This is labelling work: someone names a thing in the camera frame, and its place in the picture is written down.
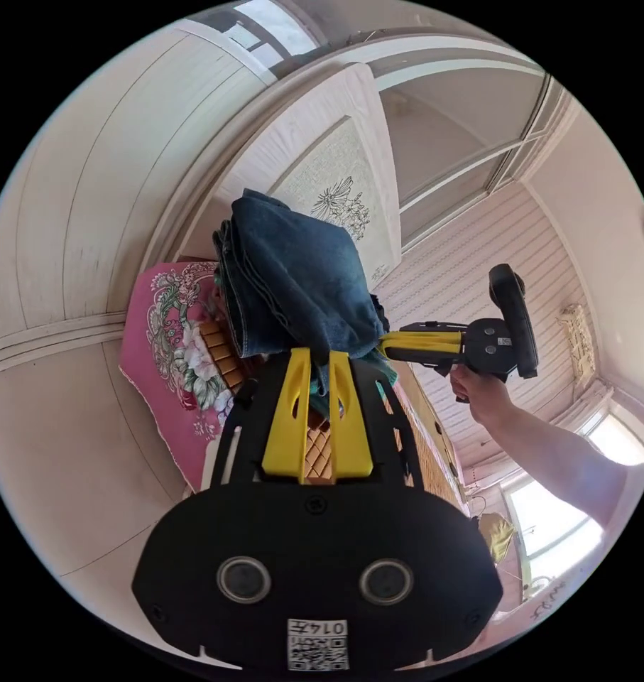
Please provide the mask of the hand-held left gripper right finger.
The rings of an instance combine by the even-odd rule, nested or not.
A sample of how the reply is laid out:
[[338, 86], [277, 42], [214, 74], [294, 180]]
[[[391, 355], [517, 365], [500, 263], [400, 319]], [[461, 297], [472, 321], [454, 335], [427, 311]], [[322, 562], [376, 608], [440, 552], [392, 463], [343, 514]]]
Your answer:
[[373, 459], [349, 356], [329, 354], [330, 460], [333, 478], [367, 478]]

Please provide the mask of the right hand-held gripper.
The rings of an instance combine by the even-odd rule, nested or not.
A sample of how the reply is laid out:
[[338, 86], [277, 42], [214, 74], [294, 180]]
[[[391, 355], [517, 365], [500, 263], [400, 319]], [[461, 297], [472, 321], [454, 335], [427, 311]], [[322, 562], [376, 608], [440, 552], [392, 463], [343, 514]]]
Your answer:
[[501, 319], [482, 318], [468, 325], [427, 321], [384, 335], [378, 350], [387, 358], [419, 364], [448, 377], [456, 364], [507, 382], [513, 348]]

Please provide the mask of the person's right hand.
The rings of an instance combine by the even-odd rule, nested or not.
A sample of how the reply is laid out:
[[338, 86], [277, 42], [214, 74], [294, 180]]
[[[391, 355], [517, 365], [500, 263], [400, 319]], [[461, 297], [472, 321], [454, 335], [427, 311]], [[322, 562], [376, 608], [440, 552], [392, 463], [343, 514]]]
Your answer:
[[449, 380], [456, 398], [469, 405], [473, 419], [483, 427], [496, 426], [513, 412], [514, 405], [500, 379], [458, 364], [449, 373]]

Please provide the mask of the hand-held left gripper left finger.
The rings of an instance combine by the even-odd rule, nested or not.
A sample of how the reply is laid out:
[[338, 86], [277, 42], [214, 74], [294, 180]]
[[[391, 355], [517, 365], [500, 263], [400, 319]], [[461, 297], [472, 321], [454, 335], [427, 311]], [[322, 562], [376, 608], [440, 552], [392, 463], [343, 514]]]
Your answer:
[[262, 459], [263, 471], [269, 476], [305, 482], [310, 378], [310, 350], [291, 350]]

